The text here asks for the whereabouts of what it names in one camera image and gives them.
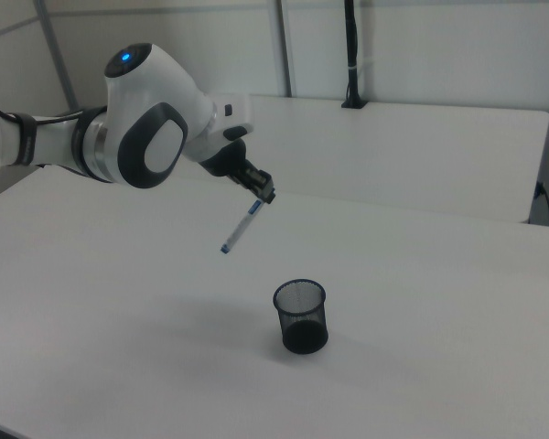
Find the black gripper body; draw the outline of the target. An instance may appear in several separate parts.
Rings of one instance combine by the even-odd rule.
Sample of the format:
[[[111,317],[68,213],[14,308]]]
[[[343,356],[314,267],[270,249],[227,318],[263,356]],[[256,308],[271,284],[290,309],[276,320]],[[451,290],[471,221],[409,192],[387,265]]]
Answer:
[[[216,155],[199,164],[212,176],[227,177],[255,196],[257,190],[264,193],[268,187],[273,187],[272,176],[255,167],[246,158],[246,144],[243,139],[224,146]]]

